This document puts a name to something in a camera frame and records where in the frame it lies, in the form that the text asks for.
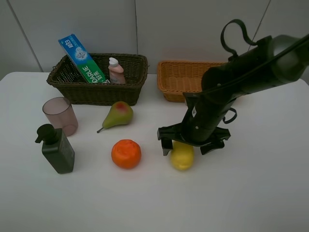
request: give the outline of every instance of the small pink bottle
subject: small pink bottle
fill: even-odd
[[[108,66],[110,70],[110,80],[114,84],[125,84],[126,80],[124,77],[124,69],[119,65],[118,60],[115,58],[110,58],[110,65]]]

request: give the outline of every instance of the lemon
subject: lemon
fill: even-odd
[[[188,144],[177,141],[173,143],[173,150],[170,154],[170,162],[177,170],[187,170],[193,165],[194,149]]]

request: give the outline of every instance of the green pear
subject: green pear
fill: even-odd
[[[110,127],[129,124],[132,118],[132,108],[126,102],[118,101],[112,105],[108,115],[102,123],[102,128],[98,130],[97,133]]]

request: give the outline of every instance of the toothpaste box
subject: toothpaste box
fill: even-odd
[[[87,82],[110,83],[74,34],[58,41]]]

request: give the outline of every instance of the cup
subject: cup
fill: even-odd
[[[54,128],[61,128],[66,136],[76,132],[78,122],[68,99],[58,97],[47,101],[43,105],[43,112]]]

